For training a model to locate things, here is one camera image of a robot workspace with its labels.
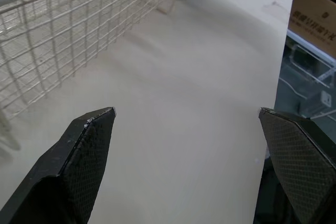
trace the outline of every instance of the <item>white table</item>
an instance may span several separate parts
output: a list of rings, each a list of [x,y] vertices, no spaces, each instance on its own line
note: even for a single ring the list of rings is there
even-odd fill
[[[115,106],[90,223],[252,223],[292,0],[178,0],[48,99],[0,149],[0,207],[70,121]]]

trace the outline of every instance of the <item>white wire basket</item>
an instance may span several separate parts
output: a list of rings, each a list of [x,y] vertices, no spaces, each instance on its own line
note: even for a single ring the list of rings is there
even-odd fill
[[[0,0],[0,126],[8,128],[163,1]]]

